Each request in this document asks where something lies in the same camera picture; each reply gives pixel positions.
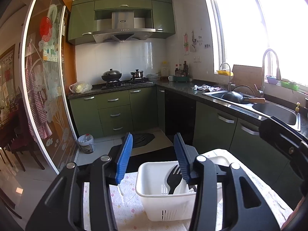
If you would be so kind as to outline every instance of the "green tray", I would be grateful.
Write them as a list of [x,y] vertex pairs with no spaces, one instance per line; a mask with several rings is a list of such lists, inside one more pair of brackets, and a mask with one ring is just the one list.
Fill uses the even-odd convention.
[[287,89],[291,89],[291,90],[294,90],[294,91],[298,91],[298,89],[299,89],[299,86],[297,84],[292,84],[292,83],[283,82],[283,81],[280,81],[280,84],[281,84],[282,87],[287,88]]
[[189,82],[189,77],[188,76],[174,76],[174,81],[175,82]]

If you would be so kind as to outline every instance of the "cutting board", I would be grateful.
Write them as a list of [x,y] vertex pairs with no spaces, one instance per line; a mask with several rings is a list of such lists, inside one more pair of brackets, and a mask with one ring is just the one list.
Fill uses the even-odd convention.
[[[232,72],[234,74],[232,79],[232,84],[235,84],[236,86],[247,85],[252,88],[257,97],[259,96],[259,93],[255,88],[255,84],[257,88],[260,90],[262,85],[261,67],[233,65]],[[250,95],[252,94],[251,90],[245,87],[237,88],[236,91],[240,91]]]

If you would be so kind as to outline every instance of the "tablecloth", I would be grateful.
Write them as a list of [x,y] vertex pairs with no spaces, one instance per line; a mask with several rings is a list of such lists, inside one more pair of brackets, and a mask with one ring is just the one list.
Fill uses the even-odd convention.
[[[223,156],[229,163],[239,163],[249,178],[256,185],[267,204],[271,208],[279,226],[287,220],[292,209],[271,189],[264,181],[256,176],[243,163],[235,158],[228,151],[215,149],[203,154],[206,157]],[[137,172],[127,173],[118,186],[110,186],[110,195],[119,231],[187,231],[190,220],[183,221],[150,221],[142,206],[139,196],[135,192]],[[89,183],[84,185],[84,229],[90,231],[89,212]],[[218,203],[216,230],[222,227],[222,206],[223,200]]]

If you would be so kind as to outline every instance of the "window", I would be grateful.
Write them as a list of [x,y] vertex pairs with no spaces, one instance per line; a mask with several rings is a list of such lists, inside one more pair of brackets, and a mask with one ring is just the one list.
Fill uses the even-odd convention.
[[[262,66],[267,48],[276,51],[281,77],[308,86],[308,5],[304,0],[211,0],[221,41],[221,60]],[[276,75],[268,54],[265,74]]]

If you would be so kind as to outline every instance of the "yellow container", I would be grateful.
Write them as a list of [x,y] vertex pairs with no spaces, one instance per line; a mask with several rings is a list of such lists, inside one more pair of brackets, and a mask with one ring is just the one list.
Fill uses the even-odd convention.
[[217,70],[217,73],[221,74],[221,75],[227,75],[227,76],[230,75],[230,71],[226,71],[226,70]]

